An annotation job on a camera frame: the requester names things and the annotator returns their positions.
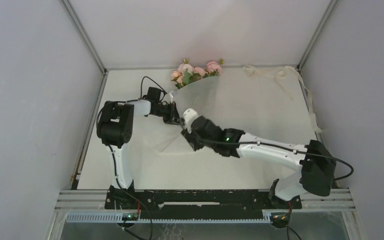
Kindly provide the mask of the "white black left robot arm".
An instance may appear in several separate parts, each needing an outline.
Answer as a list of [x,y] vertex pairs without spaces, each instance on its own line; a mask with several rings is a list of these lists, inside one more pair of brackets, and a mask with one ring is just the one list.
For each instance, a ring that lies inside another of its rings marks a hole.
[[173,99],[164,101],[166,94],[165,90],[149,87],[147,94],[138,99],[106,101],[96,117],[96,134],[107,149],[112,172],[108,192],[125,209],[133,207],[137,200],[128,161],[134,118],[152,115],[161,117],[166,125],[181,124],[177,103]]

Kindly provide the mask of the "pink fake flower bouquet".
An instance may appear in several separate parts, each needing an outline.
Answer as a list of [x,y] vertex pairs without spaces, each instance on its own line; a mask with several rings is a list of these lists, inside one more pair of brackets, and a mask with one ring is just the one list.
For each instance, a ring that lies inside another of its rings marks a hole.
[[171,73],[171,81],[178,89],[181,89],[199,80],[220,76],[224,63],[224,59],[220,58],[218,61],[209,61],[205,67],[199,67],[192,66],[190,60],[184,58],[178,68]]

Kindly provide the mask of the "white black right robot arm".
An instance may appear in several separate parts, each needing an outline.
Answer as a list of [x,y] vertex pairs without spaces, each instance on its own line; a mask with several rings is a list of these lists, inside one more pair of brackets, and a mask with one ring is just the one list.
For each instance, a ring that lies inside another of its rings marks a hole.
[[291,175],[273,181],[269,203],[275,208],[304,193],[320,197],[331,193],[336,160],[318,140],[281,143],[240,129],[222,129],[199,114],[183,117],[181,133],[194,151],[209,148],[223,157],[257,159],[292,170]]

